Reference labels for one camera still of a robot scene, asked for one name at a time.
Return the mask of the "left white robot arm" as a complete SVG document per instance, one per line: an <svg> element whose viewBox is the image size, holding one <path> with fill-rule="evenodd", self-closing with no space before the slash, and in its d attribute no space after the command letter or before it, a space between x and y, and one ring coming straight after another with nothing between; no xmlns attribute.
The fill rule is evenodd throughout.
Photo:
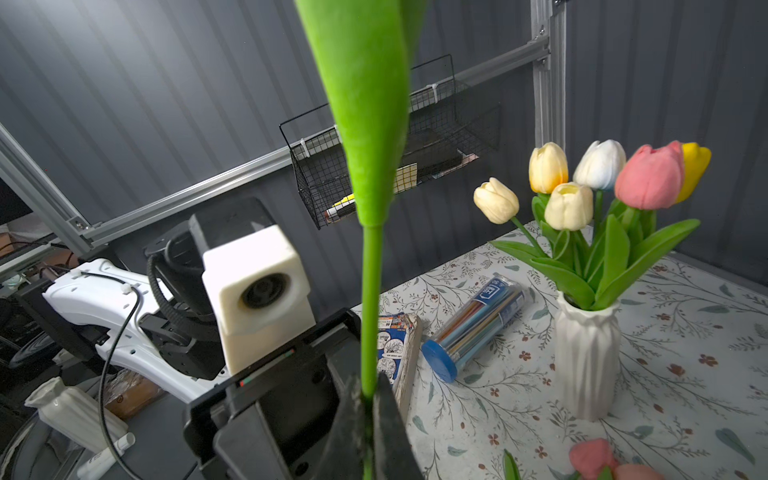
<svg viewBox="0 0 768 480"><path fill-rule="evenodd" d="M62 340L91 332L107 362L184 400L184 437L209 479L359 479L359 317L340 310L231 371L221 346L165 319L147 277L97 259L24 290L21 303Z"/></svg>

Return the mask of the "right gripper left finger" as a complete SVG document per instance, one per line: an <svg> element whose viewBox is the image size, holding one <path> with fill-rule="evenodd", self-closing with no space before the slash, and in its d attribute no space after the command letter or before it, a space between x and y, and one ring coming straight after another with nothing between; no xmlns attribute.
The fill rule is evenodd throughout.
<svg viewBox="0 0 768 480"><path fill-rule="evenodd" d="M331 430L315 479L364 478L367 455L367 411L358 377L351 377L340 394Z"/></svg>

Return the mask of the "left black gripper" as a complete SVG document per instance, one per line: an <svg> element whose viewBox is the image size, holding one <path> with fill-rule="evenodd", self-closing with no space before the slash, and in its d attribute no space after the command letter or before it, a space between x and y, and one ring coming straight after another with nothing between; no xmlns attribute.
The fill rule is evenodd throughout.
<svg viewBox="0 0 768 480"><path fill-rule="evenodd" d="M342 309L187 407L204 479L315 479L342 392L360 367L359 316Z"/></svg>

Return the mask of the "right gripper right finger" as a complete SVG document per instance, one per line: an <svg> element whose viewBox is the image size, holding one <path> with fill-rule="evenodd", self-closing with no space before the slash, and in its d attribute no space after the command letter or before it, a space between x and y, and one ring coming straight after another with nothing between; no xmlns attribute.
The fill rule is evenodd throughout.
<svg viewBox="0 0 768 480"><path fill-rule="evenodd" d="M373 478L421 480L405 423L388 377L379 373L372 404Z"/></svg>

